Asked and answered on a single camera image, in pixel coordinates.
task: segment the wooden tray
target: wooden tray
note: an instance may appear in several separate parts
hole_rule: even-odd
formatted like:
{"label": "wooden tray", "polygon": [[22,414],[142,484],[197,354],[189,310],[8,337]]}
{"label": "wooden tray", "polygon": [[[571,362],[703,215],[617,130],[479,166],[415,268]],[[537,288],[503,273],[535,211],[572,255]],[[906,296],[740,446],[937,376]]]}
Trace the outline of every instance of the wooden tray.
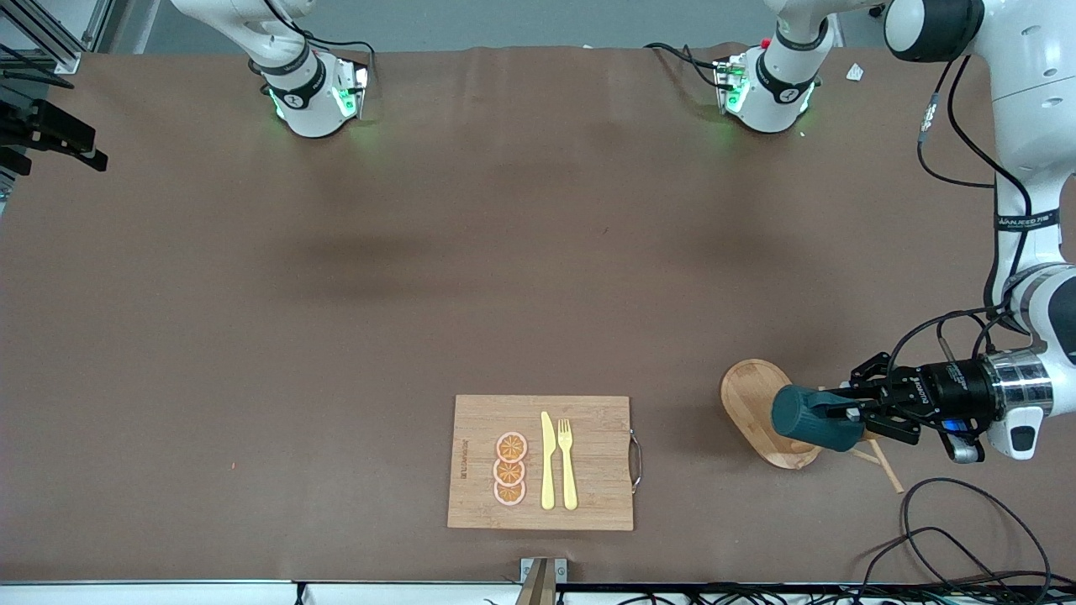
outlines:
{"label": "wooden tray", "polygon": [[721,403],[759,455],[774,466],[798,470],[815,462],[822,448],[774,431],[769,420],[774,396],[787,384],[792,381],[781,368],[763,360],[745,360],[721,379]]}
{"label": "wooden tray", "polygon": [[[571,420],[579,507],[564,508],[561,450],[553,454],[556,506],[541,508],[541,412]],[[627,397],[457,395],[449,486],[449,526],[497,530],[614,530],[634,527],[628,470]],[[527,439],[526,495],[505,506],[493,495],[494,446],[515,431]]]}

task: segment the metal clamp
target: metal clamp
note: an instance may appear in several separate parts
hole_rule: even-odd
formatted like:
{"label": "metal clamp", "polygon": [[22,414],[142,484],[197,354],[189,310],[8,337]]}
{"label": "metal clamp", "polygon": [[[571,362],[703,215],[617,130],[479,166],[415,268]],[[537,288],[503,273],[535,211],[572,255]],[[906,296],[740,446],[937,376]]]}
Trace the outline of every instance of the metal clamp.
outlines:
{"label": "metal clamp", "polygon": [[[642,446],[639,445],[639,439],[635,437],[635,430],[628,428],[628,437],[632,441],[627,445],[628,452],[631,453],[632,444],[635,444],[635,480],[632,481],[632,493],[634,494],[636,490],[639,489],[639,482],[642,481]],[[631,474],[631,465],[628,465],[628,473]]]}
{"label": "metal clamp", "polygon": [[568,581],[568,561],[544,557],[522,559],[520,573],[523,588],[515,605],[553,605],[557,582]]}

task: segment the green led light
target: green led light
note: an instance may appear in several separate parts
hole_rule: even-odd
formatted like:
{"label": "green led light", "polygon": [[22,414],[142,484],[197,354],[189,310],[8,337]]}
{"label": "green led light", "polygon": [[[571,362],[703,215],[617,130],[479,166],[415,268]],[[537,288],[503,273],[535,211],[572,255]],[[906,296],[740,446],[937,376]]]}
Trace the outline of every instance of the green led light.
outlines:
{"label": "green led light", "polygon": [[751,90],[748,80],[745,78],[740,81],[740,84],[728,92],[728,103],[727,109],[731,112],[738,112],[744,108],[744,99],[747,94]]}
{"label": "green led light", "polygon": [[269,89],[269,98],[272,99],[272,104],[277,108],[277,117],[284,119],[284,110],[280,109],[280,101],[277,100],[277,95],[273,94],[272,88]]}
{"label": "green led light", "polygon": [[355,96],[349,93],[346,89],[340,90],[337,88],[332,88],[332,93],[335,93],[334,98],[336,98],[337,100],[337,105],[340,107],[340,113],[342,113],[344,117],[351,117],[355,115],[355,101],[354,101]]}
{"label": "green led light", "polygon": [[810,87],[807,88],[807,92],[804,93],[804,102],[803,104],[799,105],[799,113],[807,111],[807,105],[808,103],[810,103],[810,94],[813,92],[815,92],[815,85],[811,84]]}

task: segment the oval wooden board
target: oval wooden board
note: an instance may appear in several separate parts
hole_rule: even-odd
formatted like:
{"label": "oval wooden board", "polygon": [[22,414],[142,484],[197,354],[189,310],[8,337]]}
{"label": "oval wooden board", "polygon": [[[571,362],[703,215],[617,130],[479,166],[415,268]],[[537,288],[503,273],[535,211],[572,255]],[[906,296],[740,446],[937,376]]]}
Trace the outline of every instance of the oval wooden board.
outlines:
{"label": "oval wooden board", "polygon": [[721,379],[721,403],[736,427],[766,462],[797,470],[818,456],[822,448],[782,437],[769,420],[774,395],[791,384],[788,376],[763,360],[745,360]]}

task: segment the toy orange slice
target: toy orange slice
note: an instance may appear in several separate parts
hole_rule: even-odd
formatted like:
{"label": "toy orange slice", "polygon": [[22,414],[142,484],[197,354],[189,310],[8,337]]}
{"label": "toy orange slice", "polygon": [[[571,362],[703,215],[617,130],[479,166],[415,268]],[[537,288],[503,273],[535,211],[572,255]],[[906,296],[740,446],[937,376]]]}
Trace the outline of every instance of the toy orange slice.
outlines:
{"label": "toy orange slice", "polygon": [[520,482],[518,486],[509,487],[494,483],[493,495],[496,496],[497,502],[505,506],[515,506],[523,502],[523,496],[527,495],[527,484]]}
{"label": "toy orange slice", "polygon": [[506,488],[511,488],[512,486],[519,486],[523,481],[523,476],[526,474],[526,468],[523,467],[522,462],[505,462],[502,460],[497,460],[493,463],[493,478],[505,486]]}
{"label": "toy orange slice", "polygon": [[519,433],[511,431],[497,439],[497,458],[505,462],[519,462],[527,454],[527,440]]}

